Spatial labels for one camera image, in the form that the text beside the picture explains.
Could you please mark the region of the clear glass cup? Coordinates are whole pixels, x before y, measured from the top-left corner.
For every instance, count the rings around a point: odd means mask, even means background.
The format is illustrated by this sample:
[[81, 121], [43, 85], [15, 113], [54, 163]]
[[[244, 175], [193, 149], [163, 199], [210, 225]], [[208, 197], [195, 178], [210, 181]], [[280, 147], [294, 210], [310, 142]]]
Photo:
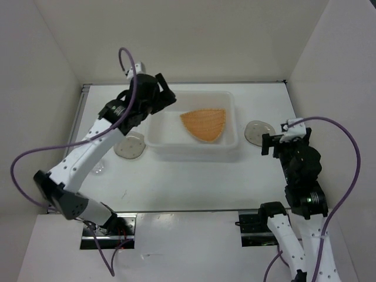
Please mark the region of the clear glass cup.
[[102, 174], [105, 170], [105, 163], [103, 160], [97, 162], [91, 170], [92, 174]]

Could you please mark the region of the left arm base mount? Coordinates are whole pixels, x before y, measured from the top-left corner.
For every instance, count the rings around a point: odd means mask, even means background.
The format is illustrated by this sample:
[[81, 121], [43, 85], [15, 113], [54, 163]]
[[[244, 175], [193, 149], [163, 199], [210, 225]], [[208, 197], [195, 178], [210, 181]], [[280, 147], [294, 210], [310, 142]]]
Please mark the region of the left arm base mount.
[[114, 250], [117, 247], [120, 247], [120, 249], [134, 249], [137, 214], [118, 213], [117, 215], [123, 219], [124, 224], [120, 227], [115, 227], [110, 232], [107, 232], [106, 229], [103, 229], [91, 222], [89, 222], [89, 227], [84, 224], [80, 241], [80, 249], [98, 249], [93, 234], [95, 234], [102, 250]]

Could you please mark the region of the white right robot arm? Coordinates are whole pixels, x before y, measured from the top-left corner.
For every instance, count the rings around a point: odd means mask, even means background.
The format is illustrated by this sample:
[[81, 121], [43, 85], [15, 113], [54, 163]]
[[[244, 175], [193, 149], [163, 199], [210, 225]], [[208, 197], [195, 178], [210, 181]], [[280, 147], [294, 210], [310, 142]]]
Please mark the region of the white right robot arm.
[[289, 215], [280, 202], [261, 204], [257, 224], [277, 240], [277, 254], [284, 255], [292, 281], [340, 281], [327, 221], [331, 214], [317, 179], [321, 155], [310, 146], [311, 129], [301, 119], [290, 119], [277, 135], [268, 123], [251, 121], [244, 130], [246, 140], [261, 147], [263, 156], [273, 149], [286, 180], [285, 195], [295, 216], [301, 238], [297, 238]]

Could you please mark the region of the orange woven pattern plate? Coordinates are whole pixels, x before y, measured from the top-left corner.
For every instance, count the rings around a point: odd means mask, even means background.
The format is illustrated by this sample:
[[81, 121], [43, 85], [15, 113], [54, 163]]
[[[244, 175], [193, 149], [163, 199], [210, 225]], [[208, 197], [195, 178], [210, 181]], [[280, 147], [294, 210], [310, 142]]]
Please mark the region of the orange woven pattern plate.
[[196, 139], [212, 143], [223, 133], [226, 125], [225, 109], [199, 109], [180, 115], [184, 128]]

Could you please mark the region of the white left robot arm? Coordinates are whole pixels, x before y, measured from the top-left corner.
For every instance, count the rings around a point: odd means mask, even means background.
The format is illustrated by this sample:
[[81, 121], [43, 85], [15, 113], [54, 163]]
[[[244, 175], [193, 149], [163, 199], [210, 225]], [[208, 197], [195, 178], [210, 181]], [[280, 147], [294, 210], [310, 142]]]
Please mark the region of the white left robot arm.
[[81, 219], [96, 225], [103, 234], [112, 234], [126, 226], [109, 206], [84, 196], [79, 189], [101, 158], [148, 115], [175, 103], [175, 94], [162, 74], [138, 74], [128, 90], [108, 102], [84, 137], [48, 172], [37, 171], [33, 179], [44, 198], [65, 219]]

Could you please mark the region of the smoky glass plate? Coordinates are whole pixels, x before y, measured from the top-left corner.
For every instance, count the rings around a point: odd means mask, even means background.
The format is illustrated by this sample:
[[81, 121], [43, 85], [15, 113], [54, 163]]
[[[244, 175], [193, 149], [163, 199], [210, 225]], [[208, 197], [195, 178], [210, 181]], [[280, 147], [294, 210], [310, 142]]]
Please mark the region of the smoky glass plate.
[[264, 134], [275, 135], [276, 131], [272, 125], [259, 120], [249, 122], [244, 130], [246, 140], [258, 147], [262, 147], [262, 136]]
[[114, 145], [116, 155], [123, 159], [133, 160], [142, 155], [146, 148], [145, 137], [138, 132], [128, 133], [121, 142]]

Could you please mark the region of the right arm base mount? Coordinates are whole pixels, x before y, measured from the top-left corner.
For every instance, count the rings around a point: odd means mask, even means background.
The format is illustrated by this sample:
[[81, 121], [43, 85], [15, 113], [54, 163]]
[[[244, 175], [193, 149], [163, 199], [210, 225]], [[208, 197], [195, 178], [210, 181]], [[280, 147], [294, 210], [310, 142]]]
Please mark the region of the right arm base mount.
[[267, 227], [266, 221], [259, 215], [258, 209], [238, 212], [235, 225], [240, 229], [242, 247], [276, 246], [278, 241]]

